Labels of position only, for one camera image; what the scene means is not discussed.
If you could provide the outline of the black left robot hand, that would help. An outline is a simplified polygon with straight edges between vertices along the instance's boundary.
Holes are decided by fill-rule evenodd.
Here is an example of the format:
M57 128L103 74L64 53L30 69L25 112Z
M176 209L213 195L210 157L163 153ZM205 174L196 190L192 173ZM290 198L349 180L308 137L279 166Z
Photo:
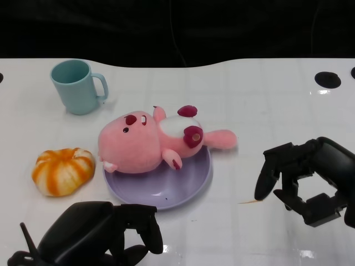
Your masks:
M48 229L38 252L50 265L137 265L161 254L154 206L92 201L71 205Z

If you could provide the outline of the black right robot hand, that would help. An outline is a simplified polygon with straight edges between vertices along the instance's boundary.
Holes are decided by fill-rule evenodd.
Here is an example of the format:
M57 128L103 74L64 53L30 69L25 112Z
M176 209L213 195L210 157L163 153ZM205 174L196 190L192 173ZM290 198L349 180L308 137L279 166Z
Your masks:
M266 150L254 198L264 200L270 193L287 210L303 217L304 223L317 227L345 211L344 222L354 227L354 154L326 137L303 145L287 144ZM318 194L306 201L298 196L298 180L317 173L336 189L333 197Z

